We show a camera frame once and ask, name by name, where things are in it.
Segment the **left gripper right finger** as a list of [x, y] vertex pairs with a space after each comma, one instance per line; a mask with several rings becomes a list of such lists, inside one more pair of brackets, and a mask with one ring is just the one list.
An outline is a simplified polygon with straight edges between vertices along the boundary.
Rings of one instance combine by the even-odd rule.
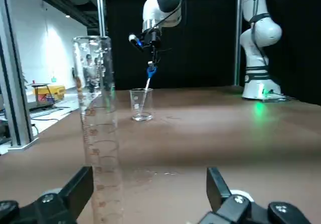
[[247, 192], [231, 190], [216, 167], [206, 170], [206, 194], [211, 211], [198, 223], [310, 223], [293, 204], [273, 201], [264, 208]]

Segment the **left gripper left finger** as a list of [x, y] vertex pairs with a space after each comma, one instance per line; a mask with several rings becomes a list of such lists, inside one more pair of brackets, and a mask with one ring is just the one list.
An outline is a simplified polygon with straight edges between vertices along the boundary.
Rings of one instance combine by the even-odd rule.
[[1, 223], [77, 223], [93, 191], [93, 168], [83, 166], [57, 193], [46, 193], [25, 206], [2, 200]]

